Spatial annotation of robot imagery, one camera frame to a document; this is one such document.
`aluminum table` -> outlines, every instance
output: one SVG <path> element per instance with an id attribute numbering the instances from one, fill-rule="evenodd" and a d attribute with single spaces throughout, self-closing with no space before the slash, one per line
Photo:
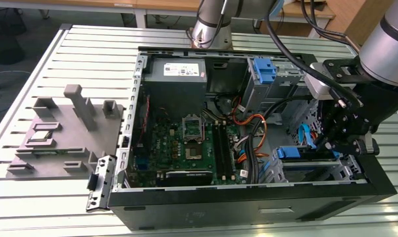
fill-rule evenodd
<path id="1" fill-rule="evenodd" d="M 323 39 L 281 37 L 292 52 L 312 53 L 319 61 L 349 58 L 349 49 Z M 232 34 L 235 50 L 277 51 L 268 36 Z M 0 178 L 22 142 L 36 98 L 57 104 L 66 84 L 80 84 L 92 103 L 129 99 L 138 46 L 188 47 L 184 31 L 72 26 L 60 29 L 0 123 Z M 379 163 L 398 190 L 398 114 L 373 135 Z M 86 180 L 0 181 L 0 236 L 259 236 L 398 237 L 398 195 L 360 205 L 319 222 L 141 231 L 130 233 L 112 212 L 85 213 Z"/>

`black wire bundle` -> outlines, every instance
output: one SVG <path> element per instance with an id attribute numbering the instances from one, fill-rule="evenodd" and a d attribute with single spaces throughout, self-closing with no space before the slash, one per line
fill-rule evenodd
<path id="1" fill-rule="evenodd" d="M 279 37 L 275 34 L 272 26 L 269 24 L 269 13 L 271 8 L 268 8 L 267 14 L 264 16 L 265 27 L 269 33 L 269 36 L 273 40 L 276 47 L 279 48 L 280 52 L 285 56 L 285 58 L 300 68 L 308 75 L 311 75 L 317 81 L 323 82 L 329 86 L 329 88 L 339 94 L 340 100 L 347 100 L 352 105 L 359 105 L 357 98 L 352 95 L 352 93 L 343 88 L 332 79 L 329 79 L 325 75 L 320 72 L 313 70 L 309 66 L 307 66 L 288 51 L 287 47 L 281 43 Z"/>
<path id="2" fill-rule="evenodd" d="M 272 113 L 288 102 L 293 100 L 311 100 L 312 96 L 311 95 L 297 95 L 297 96 L 291 96 L 289 98 L 285 98 L 280 101 L 277 101 L 263 113 L 264 119 L 268 119 L 268 117 L 272 115 Z M 248 184 L 257 184 L 259 183 L 259 165 L 257 165 L 257 158 L 253 153 L 253 147 L 252 147 L 252 138 L 253 135 L 257 132 L 259 126 L 261 125 L 261 122 L 255 123 L 251 133 L 248 134 L 248 139 L 245 140 L 244 143 L 244 152 L 247 156 L 247 161 L 248 161 L 248 176 L 247 176 L 247 183 Z"/>
<path id="3" fill-rule="evenodd" d="M 328 30 L 324 30 L 323 28 L 317 27 L 317 25 L 316 25 L 316 17 L 315 17 L 315 1 L 313 0 L 309 0 L 309 14 L 311 14 L 311 19 L 309 19 L 308 15 L 307 15 L 307 12 L 305 12 L 304 0 L 300 0 L 300 7 L 301 7 L 301 13 L 303 13 L 304 19 L 308 22 L 308 24 L 311 25 L 311 27 L 315 29 L 315 31 L 319 34 L 319 36 L 321 36 L 323 38 L 327 38 L 331 41 L 335 41 L 335 42 L 339 42 L 339 43 L 343 43 L 343 44 L 348 45 L 348 42 L 344 39 L 345 38 L 345 34 L 339 33 L 339 32 L 335 32 L 335 31 L 328 31 Z"/>

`sticker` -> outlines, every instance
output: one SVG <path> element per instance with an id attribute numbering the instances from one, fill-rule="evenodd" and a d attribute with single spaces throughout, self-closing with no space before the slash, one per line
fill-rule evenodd
<path id="1" fill-rule="evenodd" d="M 113 6 L 126 6 L 126 7 L 133 7 L 132 4 L 122 4 L 122 3 L 114 3 Z"/>
<path id="2" fill-rule="evenodd" d="M 164 76 L 197 77 L 198 64 L 197 63 L 165 63 Z"/>
<path id="3" fill-rule="evenodd" d="M 248 174 L 248 172 L 247 172 L 247 170 L 240 170 L 240 176 L 243 177 L 243 178 L 247 178 L 247 174 Z"/>
<path id="4" fill-rule="evenodd" d="M 237 106 L 237 109 L 239 109 L 241 112 L 244 112 L 244 110 L 245 110 L 245 108 L 244 108 L 241 105 Z"/>

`metal bracket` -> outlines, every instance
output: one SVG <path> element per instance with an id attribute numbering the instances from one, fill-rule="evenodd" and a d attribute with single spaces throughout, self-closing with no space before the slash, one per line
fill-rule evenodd
<path id="1" fill-rule="evenodd" d="M 86 212 L 108 211 L 108 197 L 112 190 L 112 177 L 116 156 L 104 156 L 98 158 L 94 173 L 89 176 L 88 189 L 89 197 L 86 203 Z"/>

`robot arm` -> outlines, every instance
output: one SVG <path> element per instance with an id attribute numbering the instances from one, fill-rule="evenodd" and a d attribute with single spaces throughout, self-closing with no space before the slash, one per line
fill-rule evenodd
<path id="1" fill-rule="evenodd" d="M 380 122 L 398 111 L 398 0 L 387 10 L 352 60 L 325 60 L 315 68 L 341 85 L 352 84 L 352 93 L 361 102 L 356 110 L 340 108 L 333 100 L 319 101 L 321 136 L 319 149 L 352 154 L 377 154 L 371 134 Z M 321 93 L 315 78 L 307 77 L 307 87 L 315 98 Z"/>
<path id="2" fill-rule="evenodd" d="M 231 18 L 263 18 L 269 6 L 277 13 L 284 0 L 201 0 L 188 36 L 196 48 L 231 47 Z"/>
<path id="3" fill-rule="evenodd" d="M 231 18 L 267 17 L 271 12 L 267 9 L 272 10 L 275 6 L 272 0 L 202 0 L 189 36 L 193 47 L 228 49 Z M 288 53 L 285 48 L 281 49 L 280 40 L 276 42 L 276 35 L 271 37 L 281 52 Z M 317 150 L 327 148 L 353 155 L 376 154 L 379 149 L 371 134 L 398 110 L 398 0 L 367 39 L 359 56 L 351 60 L 325 60 L 303 71 L 307 72 L 304 81 L 308 90 L 319 100 L 321 135 L 315 141 Z"/>

